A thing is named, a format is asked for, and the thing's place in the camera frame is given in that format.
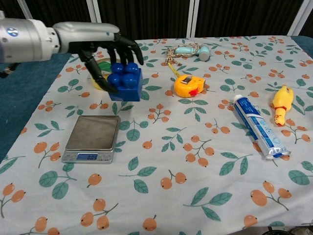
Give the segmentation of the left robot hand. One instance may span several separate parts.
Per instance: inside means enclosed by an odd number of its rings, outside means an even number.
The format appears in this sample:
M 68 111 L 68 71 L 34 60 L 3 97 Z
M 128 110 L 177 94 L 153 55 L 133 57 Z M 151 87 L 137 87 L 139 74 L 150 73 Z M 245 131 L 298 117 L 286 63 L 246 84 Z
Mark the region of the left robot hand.
M 112 64 L 116 62 L 117 54 L 123 65 L 134 62 L 134 56 L 139 64 L 144 64 L 137 42 L 123 36 L 120 29 L 113 24 L 61 22 L 54 24 L 52 28 L 59 37 L 60 53 L 78 54 L 96 84 L 107 92 L 117 93 L 117 89 L 102 76 L 94 59 L 93 53 L 99 47 L 107 50 Z

